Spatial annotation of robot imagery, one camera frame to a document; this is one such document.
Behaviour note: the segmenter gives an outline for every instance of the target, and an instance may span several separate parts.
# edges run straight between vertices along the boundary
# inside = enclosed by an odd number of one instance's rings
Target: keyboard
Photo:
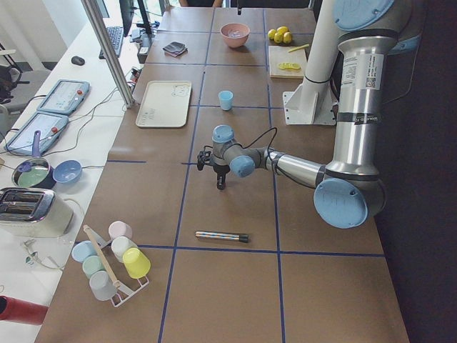
[[[122,26],[108,26],[106,27],[106,30],[108,31],[108,36],[111,40],[111,45],[116,52],[116,56],[119,57],[121,55],[122,41],[124,40],[124,29]],[[99,58],[105,58],[102,50],[100,50]]]

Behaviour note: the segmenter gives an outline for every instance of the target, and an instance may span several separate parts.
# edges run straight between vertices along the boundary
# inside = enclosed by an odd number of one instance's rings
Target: yellow lemon
[[[281,26],[276,30],[276,32],[278,32],[280,34],[285,34],[286,32],[288,32],[288,27],[287,26]]]
[[[283,34],[280,34],[279,32],[276,32],[274,34],[274,42],[277,43],[277,44],[280,44],[282,43],[283,41]]]
[[[286,32],[283,35],[283,43],[284,44],[290,44],[292,42],[292,33]]]
[[[271,29],[270,31],[268,31],[268,39],[274,39],[275,34],[276,34],[275,29]]]

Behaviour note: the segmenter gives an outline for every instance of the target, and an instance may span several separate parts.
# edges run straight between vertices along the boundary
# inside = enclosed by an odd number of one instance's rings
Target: silver toaster
[[[71,207],[50,189],[0,190],[0,228],[16,236],[61,236],[72,216]]]

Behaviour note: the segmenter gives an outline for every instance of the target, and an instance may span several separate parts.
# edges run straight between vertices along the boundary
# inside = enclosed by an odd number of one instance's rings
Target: red cylinder
[[[0,296],[0,320],[22,324],[41,325],[48,307],[33,302]]]

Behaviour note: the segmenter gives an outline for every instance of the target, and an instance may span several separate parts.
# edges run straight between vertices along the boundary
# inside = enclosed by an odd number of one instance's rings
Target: computer mouse
[[[72,64],[75,64],[77,66],[82,66],[83,64],[86,63],[86,61],[84,61],[84,59],[82,57],[79,57],[79,56],[73,56],[71,58],[71,63]]]

